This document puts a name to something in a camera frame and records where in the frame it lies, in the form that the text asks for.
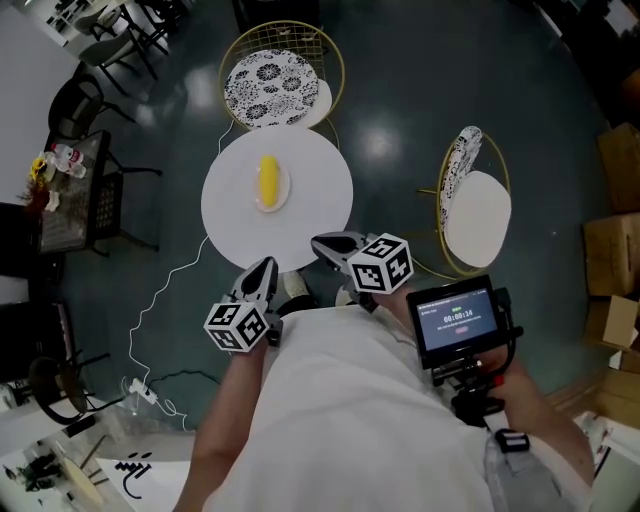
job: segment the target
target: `black mount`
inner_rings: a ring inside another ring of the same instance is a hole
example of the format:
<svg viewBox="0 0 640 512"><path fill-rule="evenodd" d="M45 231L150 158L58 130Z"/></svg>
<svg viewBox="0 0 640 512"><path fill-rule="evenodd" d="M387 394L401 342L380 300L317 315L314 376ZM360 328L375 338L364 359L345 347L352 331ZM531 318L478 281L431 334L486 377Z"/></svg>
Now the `black mount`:
<svg viewBox="0 0 640 512"><path fill-rule="evenodd" d="M501 335L506 340L507 359L504 364L490 372L482 372L482 364L474 356L449 362L431 370L433 385L441 386L445 380L455 378L454 389L458 394L451 400L455 415L468 425L485 427L484 417L504 409L504 401L487 396L496 387L500 376L513 361L516 338L524 334L522 327L513 327L511 298L506 288L495 290L499 317L496 321Z"/></svg>

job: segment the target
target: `timer display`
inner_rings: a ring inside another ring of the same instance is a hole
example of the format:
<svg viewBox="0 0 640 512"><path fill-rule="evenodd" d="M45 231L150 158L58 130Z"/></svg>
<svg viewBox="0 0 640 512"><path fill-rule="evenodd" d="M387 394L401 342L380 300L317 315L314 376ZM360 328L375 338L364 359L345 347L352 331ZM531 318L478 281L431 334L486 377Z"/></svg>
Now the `timer display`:
<svg viewBox="0 0 640 512"><path fill-rule="evenodd" d="M443 318L444 322L453 322L454 320L462 320L463 318L469 318L473 316L473 310L467 309L466 311L461 311L460 313L453 313L452 315L447 315Z"/></svg>
<svg viewBox="0 0 640 512"><path fill-rule="evenodd" d="M486 288L418 306L427 350L455 345L497 330Z"/></svg>

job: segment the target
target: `cardboard box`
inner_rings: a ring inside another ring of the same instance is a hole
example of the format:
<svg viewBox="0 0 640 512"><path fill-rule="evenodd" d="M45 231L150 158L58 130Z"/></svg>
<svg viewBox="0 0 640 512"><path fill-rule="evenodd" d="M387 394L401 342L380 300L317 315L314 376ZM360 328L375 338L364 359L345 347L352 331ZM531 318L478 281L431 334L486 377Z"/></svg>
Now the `cardboard box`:
<svg viewBox="0 0 640 512"><path fill-rule="evenodd" d="M609 300L589 301L584 339L623 352L633 352L638 302L613 296Z"/></svg>
<svg viewBox="0 0 640 512"><path fill-rule="evenodd" d="M607 370L595 409L598 414L640 429L640 374Z"/></svg>
<svg viewBox="0 0 640 512"><path fill-rule="evenodd" d="M600 391L600 385L605 372L599 372L561 388L547 395L547 400L556 411L570 418L580 416L584 411L595 410L595 398Z"/></svg>
<svg viewBox="0 0 640 512"><path fill-rule="evenodd" d="M615 213L640 210L640 133L624 123L598 137Z"/></svg>
<svg viewBox="0 0 640 512"><path fill-rule="evenodd" d="M634 350L633 352L625 352L620 359L620 370L623 372L640 373L640 353Z"/></svg>
<svg viewBox="0 0 640 512"><path fill-rule="evenodd" d="M627 295L640 276L640 214L583 224L589 295Z"/></svg>

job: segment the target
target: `gold metal chair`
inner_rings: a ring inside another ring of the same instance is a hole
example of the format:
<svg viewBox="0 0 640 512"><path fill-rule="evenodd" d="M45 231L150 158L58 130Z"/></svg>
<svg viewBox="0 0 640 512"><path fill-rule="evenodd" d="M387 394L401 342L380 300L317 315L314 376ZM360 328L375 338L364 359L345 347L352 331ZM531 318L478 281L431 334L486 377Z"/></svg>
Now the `gold metal chair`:
<svg viewBox="0 0 640 512"><path fill-rule="evenodd" d="M504 188L506 189L507 193L509 195L511 195L511 186L510 186L510 182L509 182L509 172L507 170L507 164L504 161L504 157L502 156L502 152L500 151L500 149L498 148L497 144L495 143L495 141L486 133L482 133L482 137L484 139L486 139L487 141L489 141L491 147L494 149L498 160L500 161L500 165L502 168L502 173L504 175ZM465 265L464 263L460 262L456 256L449 250L448 246L447 246L447 242L445 240L445 236L444 236L444 231L442 229L442 223L441 223L441 215L442 215L442 207L440 204L441 201L441 191L444 188L444 181L447 175L447 171L448 171L448 167L449 167L449 159L451 157L451 153L453 152L454 148L455 148L455 144L456 144L456 140L454 140L451 145L449 146L449 149L447 150L447 153L442 161L442 165L440 166L440 175L438 177L438 187L434 190L434 189L428 189L428 188L419 188L417 189L418 193L421 194L433 194L436 196L436 232L438 234L438 240L440 242L440 249L442 250L442 254L444 254L445 259L447 260L447 263L451 266L451 268L458 274L458 276L449 276L446 274L441 274L439 272L436 272L432 269L430 269L429 267L427 267L426 265L424 265L423 263L421 263L420 261L418 261L415 258L413 259L413 262L422 270L424 270L425 272L428 272L430 274L436 275L438 277L444 278L444 279L449 279L452 281L455 281L457 279L459 279L460 277L471 277L471 276L475 276L478 275L482 272L484 272L484 270L486 269L486 267L483 268L476 268L476 267L470 267L468 265Z"/></svg>
<svg viewBox="0 0 640 512"><path fill-rule="evenodd" d="M318 79L327 82L333 98L331 108L325 116L310 128L316 128L326 121L331 128L336 145L340 149L338 134L329 119L340 98L345 83L345 69L342 54L335 43L322 30L300 21L271 21L252 28L242 34L227 50L218 78L218 88L224 108L232 119L249 130L229 109L224 100L224 85L235 65L247 55L267 49L289 50L304 58L318 75Z"/></svg>

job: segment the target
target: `white round cushion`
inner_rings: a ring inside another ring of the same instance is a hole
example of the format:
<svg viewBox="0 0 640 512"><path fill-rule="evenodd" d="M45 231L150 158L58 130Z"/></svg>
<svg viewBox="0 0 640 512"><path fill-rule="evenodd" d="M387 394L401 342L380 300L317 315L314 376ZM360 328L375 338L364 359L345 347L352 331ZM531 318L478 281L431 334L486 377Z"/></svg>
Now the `white round cushion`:
<svg viewBox="0 0 640 512"><path fill-rule="evenodd" d="M473 267L500 252L511 218L511 197L493 176L473 171L458 185L444 227L449 250Z"/></svg>

